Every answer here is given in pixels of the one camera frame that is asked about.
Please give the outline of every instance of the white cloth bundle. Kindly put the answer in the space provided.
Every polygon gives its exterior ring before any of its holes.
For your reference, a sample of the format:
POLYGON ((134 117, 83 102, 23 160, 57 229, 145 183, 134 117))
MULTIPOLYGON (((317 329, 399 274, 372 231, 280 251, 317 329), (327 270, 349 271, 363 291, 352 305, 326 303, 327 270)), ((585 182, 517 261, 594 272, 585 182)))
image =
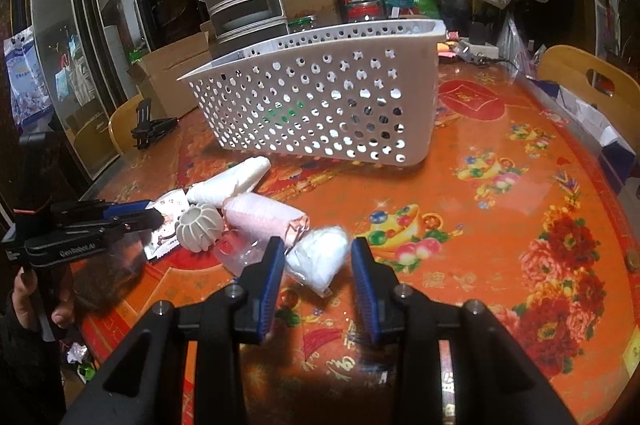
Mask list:
POLYGON ((287 271, 324 297, 348 252, 349 237, 342 228, 310 230, 287 253, 287 271))
POLYGON ((207 181, 192 185, 187 200, 191 204, 203 202, 222 208, 226 198, 251 192, 270 168, 271 162, 264 156, 248 158, 207 181))

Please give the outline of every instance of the white paper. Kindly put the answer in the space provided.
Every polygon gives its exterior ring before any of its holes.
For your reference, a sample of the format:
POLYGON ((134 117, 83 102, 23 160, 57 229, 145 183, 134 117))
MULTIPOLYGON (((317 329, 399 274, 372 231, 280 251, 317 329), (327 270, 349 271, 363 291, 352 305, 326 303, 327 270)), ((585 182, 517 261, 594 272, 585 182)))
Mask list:
POLYGON ((160 196, 157 201, 150 202, 147 208, 155 208, 164 216, 164 224, 151 233, 151 242, 145 245, 146 258, 151 261, 160 259, 180 245, 175 236, 175 223, 189 210, 189 201, 184 190, 178 188, 160 196))

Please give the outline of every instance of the red flower print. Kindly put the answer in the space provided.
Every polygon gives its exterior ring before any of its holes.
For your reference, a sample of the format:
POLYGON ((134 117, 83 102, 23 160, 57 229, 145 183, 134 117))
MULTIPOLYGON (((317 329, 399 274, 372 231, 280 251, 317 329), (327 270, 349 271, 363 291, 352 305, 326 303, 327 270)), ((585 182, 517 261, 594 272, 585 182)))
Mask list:
POLYGON ((566 318, 566 325, 572 338, 580 344, 587 339, 587 329, 596 316, 585 311, 580 304, 572 303, 569 316, 566 318))
POLYGON ((574 275, 573 302, 579 304, 584 311, 601 316, 604 312, 606 295, 603 282, 592 270, 585 268, 580 268, 574 275))
POLYGON ((546 239, 556 261, 570 270, 591 267, 596 260, 597 256, 593 253, 596 242, 591 230, 579 225, 568 215, 551 224, 546 239))
POLYGON ((520 317, 518 316, 518 314, 515 311, 500 305, 491 306, 490 309, 494 313, 495 318, 497 318, 500 323, 513 335, 520 325, 520 317))
POLYGON ((535 239, 529 249, 520 255, 520 265, 524 278, 533 287, 539 282, 560 280, 566 270, 556 261, 547 241, 535 239))
POLYGON ((514 334, 547 378, 562 372, 564 357, 578 354, 578 342, 566 323, 569 315, 569 301, 565 297, 535 301, 520 317, 514 334))

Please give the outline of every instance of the pink towel roll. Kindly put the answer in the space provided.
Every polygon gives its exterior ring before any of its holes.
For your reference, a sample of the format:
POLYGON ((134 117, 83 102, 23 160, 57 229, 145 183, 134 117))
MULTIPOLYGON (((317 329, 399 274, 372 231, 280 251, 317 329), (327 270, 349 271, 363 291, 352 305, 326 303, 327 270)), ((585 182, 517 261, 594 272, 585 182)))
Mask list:
POLYGON ((293 246, 309 229, 309 217, 304 212, 252 192, 226 199, 222 212, 232 227, 262 239, 277 235, 287 246, 293 246))

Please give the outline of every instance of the cardboard box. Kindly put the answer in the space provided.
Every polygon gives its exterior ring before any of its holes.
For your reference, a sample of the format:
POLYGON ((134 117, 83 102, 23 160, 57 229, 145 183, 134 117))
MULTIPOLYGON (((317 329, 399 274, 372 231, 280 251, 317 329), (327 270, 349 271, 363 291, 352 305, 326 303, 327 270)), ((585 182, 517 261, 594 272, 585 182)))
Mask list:
POLYGON ((338 0, 282 0, 282 3, 289 21, 314 15, 316 27, 335 26, 342 23, 338 0))
POLYGON ((154 118, 181 118, 198 101, 189 86, 177 79, 210 61, 209 35, 198 33, 143 56, 129 74, 142 96, 151 98, 154 118))

